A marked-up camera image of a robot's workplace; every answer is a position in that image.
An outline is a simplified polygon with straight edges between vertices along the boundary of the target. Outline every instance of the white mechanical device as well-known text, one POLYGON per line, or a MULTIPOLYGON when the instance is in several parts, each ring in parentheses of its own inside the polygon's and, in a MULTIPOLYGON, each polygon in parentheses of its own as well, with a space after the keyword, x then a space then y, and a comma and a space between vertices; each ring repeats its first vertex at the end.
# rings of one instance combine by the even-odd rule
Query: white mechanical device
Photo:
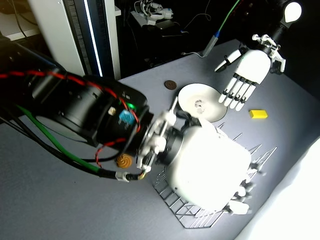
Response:
POLYGON ((173 11, 171 8, 163 8, 161 4, 153 0, 140 0, 135 2, 135 11, 146 20, 147 25, 155 25, 157 20, 172 19, 173 11), (137 12, 136 3, 140 3, 141 13, 137 12))
POLYGON ((252 189, 248 174, 260 166, 253 166, 247 149, 204 118, 180 111, 177 116, 182 118, 183 112, 187 124, 174 129, 177 101, 149 127, 137 167, 148 173, 157 161, 166 165, 170 187, 187 201, 211 212, 247 214, 249 205, 243 202, 252 189))
POLYGON ((249 50, 246 47, 234 51, 214 70, 221 72, 228 65, 241 57, 232 79, 225 87, 219 98, 219 103, 224 103, 236 111, 240 111, 256 87, 262 83, 268 72, 281 74, 285 71, 286 60, 281 57, 278 50, 280 31, 287 29, 297 21, 302 13, 301 6, 297 2, 290 2, 284 8, 284 16, 277 26, 274 37, 264 34, 259 37, 257 34, 252 36, 253 41, 258 42, 258 49, 249 50))

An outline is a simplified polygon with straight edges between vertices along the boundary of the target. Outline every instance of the yellow sponge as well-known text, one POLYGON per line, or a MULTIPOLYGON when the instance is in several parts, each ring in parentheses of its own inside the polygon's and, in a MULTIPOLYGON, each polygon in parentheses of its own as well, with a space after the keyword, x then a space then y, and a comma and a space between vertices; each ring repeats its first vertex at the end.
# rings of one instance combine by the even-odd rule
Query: yellow sponge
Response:
POLYGON ((266 110, 250 110, 249 113, 252 119, 266 119, 268 117, 266 110))

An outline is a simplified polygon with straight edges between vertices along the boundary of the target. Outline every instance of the blue sticker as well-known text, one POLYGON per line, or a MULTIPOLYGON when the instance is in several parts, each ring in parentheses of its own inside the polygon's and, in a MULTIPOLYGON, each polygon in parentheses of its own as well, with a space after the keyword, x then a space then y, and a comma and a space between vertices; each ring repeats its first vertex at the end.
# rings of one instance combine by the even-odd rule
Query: blue sticker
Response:
POLYGON ((135 122, 135 117, 131 114, 131 112, 123 110, 119 115, 119 122, 132 125, 135 122))

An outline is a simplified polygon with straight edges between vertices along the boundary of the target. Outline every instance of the gray table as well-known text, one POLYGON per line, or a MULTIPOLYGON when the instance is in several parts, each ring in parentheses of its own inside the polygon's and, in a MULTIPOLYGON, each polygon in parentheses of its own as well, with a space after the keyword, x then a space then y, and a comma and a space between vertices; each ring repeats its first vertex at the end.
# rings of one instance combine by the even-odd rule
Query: gray table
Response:
MULTIPOLYGON (((177 93, 164 87, 165 80, 176 81, 178 88, 203 83, 221 91, 235 65, 222 73, 213 69, 238 45, 233 40, 215 47, 207 58, 186 56, 122 82, 143 92, 157 115, 169 107, 177 93)), ((285 75, 269 74, 241 112, 229 110, 215 123, 225 122, 223 130, 231 138, 243 133, 238 142, 247 148, 263 144, 256 156, 278 146, 264 167, 268 174, 254 179, 257 187, 248 201, 253 214, 320 135, 319 117, 318 101, 285 75), (249 109, 265 109, 269 118, 252 120, 249 109)), ((152 187, 159 167, 139 182, 99 179, 57 160, 6 125, 0 125, 0 136, 2 240, 232 240, 253 216, 224 215, 213 228, 184 229, 152 187)), ((93 147, 57 138, 80 157, 89 158, 95 152, 93 147)), ((112 162, 105 167, 116 168, 112 162)))

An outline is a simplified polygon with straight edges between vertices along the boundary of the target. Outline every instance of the white robotic hand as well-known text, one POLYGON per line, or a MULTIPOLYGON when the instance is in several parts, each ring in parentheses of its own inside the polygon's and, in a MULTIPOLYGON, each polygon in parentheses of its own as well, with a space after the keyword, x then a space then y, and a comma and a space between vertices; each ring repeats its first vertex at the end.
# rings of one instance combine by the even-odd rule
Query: white robotic hand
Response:
POLYGON ((228 57, 214 70, 215 72, 223 71, 228 65, 242 56, 239 61, 232 79, 222 92, 219 103, 224 103, 226 107, 230 107, 236 111, 240 111, 245 102, 252 95, 256 87, 267 76, 271 65, 277 61, 280 63, 280 72, 285 70, 286 60, 283 59, 278 50, 279 45, 276 45, 268 35, 259 37, 257 34, 252 36, 252 40, 270 49, 270 54, 266 54, 262 50, 248 50, 242 47, 228 57))

